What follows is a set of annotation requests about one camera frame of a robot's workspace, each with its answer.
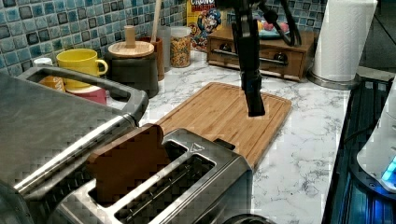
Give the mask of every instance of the toaster oven handle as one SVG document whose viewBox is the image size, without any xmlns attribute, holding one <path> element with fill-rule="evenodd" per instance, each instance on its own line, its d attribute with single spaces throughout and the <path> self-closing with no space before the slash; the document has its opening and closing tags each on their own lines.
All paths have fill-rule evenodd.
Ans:
<svg viewBox="0 0 396 224">
<path fill-rule="evenodd" d="M 139 120 L 142 119 L 143 114 L 145 113 L 149 105 L 149 97 L 145 91 L 139 91 L 137 89 L 127 87 L 111 80 L 94 77 L 61 67 L 46 65 L 43 65 L 41 67 L 32 67 L 24 73 L 20 74 L 17 78 L 26 79 L 33 82 L 39 82 L 41 79 L 47 76 L 69 78 L 85 82 L 93 86 L 97 86 L 105 90 L 111 91 L 119 95 L 120 97 L 127 98 L 128 101 L 122 111 L 125 111 L 133 116 L 136 126 L 138 126 Z"/>
</svg>

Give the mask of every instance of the jar lid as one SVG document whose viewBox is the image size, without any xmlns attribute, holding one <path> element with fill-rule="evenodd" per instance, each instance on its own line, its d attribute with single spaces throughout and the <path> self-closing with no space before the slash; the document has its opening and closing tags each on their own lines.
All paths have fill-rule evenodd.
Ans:
<svg viewBox="0 0 396 224">
<path fill-rule="evenodd" d="M 191 28 L 185 26 L 172 26 L 171 36 L 174 37 L 184 37 L 191 34 Z"/>
</svg>

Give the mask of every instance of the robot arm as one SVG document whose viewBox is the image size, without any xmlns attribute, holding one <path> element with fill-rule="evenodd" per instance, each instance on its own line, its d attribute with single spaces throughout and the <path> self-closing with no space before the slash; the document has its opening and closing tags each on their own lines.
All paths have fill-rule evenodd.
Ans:
<svg viewBox="0 0 396 224">
<path fill-rule="evenodd" d="M 245 92 L 248 115 L 250 117 L 265 115 L 260 92 L 262 88 L 262 76 L 259 71 L 260 39 L 257 21 L 252 18 L 252 5 L 258 3 L 258 7 L 265 14 L 264 18 L 268 22 L 274 24 L 279 34 L 288 45 L 294 46 L 301 43 L 299 32 L 289 12 L 286 0 L 282 0 L 281 2 L 287 14 L 291 40 L 284 35 L 279 25 L 276 23 L 277 15 L 273 10 L 269 10 L 266 7 L 265 0 L 215 0 L 216 8 L 226 9 L 231 7 L 235 12 L 235 23 L 232 25 L 233 42 L 235 44 L 235 51 L 239 56 L 242 81 L 241 87 Z"/>
</svg>

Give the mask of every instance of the kitchen counter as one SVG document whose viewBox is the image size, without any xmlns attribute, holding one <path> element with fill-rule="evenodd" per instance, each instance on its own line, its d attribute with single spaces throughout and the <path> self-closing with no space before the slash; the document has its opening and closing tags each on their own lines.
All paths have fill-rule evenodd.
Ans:
<svg viewBox="0 0 396 224">
<path fill-rule="evenodd" d="M 239 71 L 209 66 L 191 52 L 191 65 L 172 68 L 159 82 L 140 121 L 155 123 L 208 82 L 240 86 Z M 320 223 L 332 179 L 349 91 L 262 78 L 262 91 L 291 100 L 291 111 L 254 174 L 252 213 L 276 223 Z M 111 101 L 114 107 L 121 103 Z"/>
</svg>

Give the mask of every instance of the bamboo cutting board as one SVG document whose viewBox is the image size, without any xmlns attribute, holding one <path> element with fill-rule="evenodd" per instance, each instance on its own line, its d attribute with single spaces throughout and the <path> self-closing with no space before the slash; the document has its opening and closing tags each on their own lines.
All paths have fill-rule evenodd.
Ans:
<svg viewBox="0 0 396 224">
<path fill-rule="evenodd" d="M 220 138 L 236 146 L 255 169 L 291 108 L 291 101 L 263 93 L 265 115 L 250 118 L 240 87 L 211 82 L 172 110 L 157 124 L 164 133 L 185 128 L 211 141 Z"/>
</svg>

